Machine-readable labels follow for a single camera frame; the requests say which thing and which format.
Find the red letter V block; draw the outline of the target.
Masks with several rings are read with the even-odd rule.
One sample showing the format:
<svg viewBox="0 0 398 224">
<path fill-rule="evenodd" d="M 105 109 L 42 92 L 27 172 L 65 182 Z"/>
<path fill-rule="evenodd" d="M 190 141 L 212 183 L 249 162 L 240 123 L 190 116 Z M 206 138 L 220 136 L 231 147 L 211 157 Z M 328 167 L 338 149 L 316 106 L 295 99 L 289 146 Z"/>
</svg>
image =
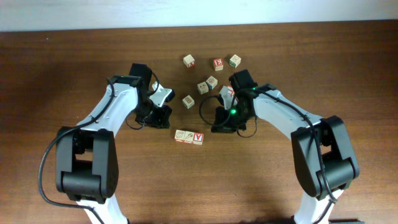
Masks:
<svg viewBox="0 0 398 224">
<path fill-rule="evenodd" d="M 197 145 L 203 144 L 203 133 L 194 133 L 193 143 Z"/>
</svg>

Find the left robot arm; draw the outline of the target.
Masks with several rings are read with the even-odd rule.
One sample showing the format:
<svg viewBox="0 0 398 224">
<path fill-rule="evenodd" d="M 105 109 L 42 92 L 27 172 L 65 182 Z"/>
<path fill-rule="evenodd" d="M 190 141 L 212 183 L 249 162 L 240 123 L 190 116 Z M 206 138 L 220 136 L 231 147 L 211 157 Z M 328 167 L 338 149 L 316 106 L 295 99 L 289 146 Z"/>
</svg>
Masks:
<svg viewBox="0 0 398 224">
<path fill-rule="evenodd" d="M 158 81 L 144 64 L 134 63 L 128 75 L 108 80 L 94 110 L 75 127 L 62 127 L 56 141 L 56 178 L 59 192 L 83 208 L 92 223 L 128 223 L 115 191 L 119 179 L 115 137 L 130 115 L 140 128 L 167 129 L 175 93 Z"/>
</svg>

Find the wooden block red bottom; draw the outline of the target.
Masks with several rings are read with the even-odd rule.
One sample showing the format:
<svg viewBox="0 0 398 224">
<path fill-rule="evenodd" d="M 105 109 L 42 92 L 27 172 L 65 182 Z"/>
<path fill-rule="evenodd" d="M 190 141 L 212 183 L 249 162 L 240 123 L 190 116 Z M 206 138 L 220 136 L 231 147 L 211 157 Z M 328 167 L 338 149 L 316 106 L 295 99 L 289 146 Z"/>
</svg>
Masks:
<svg viewBox="0 0 398 224">
<path fill-rule="evenodd" d="M 176 142 L 184 142 L 185 131 L 177 129 L 175 132 L 175 141 Z"/>
</svg>

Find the wooden block red edge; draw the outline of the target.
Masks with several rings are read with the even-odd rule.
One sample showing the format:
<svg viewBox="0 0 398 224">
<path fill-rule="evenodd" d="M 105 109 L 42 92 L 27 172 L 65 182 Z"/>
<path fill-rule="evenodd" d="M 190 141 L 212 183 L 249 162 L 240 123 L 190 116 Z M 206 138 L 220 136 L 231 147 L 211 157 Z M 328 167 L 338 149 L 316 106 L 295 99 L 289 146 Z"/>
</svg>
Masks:
<svg viewBox="0 0 398 224">
<path fill-rule="evenodd" d="M 185 143 L 189 143 L 192 144 L 193 140 L 194 140 L 194 132 L 190 132 L 190 131 L 185 131 L 184 137 L 183 137 L 183 141 Z"/>
</svg>

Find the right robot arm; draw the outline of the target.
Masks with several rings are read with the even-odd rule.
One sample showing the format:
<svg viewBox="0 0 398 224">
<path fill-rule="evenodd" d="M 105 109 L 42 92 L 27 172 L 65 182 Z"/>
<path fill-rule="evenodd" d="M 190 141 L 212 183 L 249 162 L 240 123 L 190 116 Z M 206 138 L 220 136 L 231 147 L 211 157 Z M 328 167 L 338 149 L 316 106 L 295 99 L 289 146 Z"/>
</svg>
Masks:
<svg viewBox="0 0 398 224">
<path fill-rule="evenodd" d="M 297 180 L 303 189 L 291 223 L 329 223 L 329 216 L 359 164 L 346 126 L 337 116 L 323 118 L 289 101 L 273 85 L 258 85 L 248 70 L 229 78 L 230 89 L 215 97 L 213 133 L 240 133 L 249 119 L 264 120 L 290 139 Z"/>
</svg>

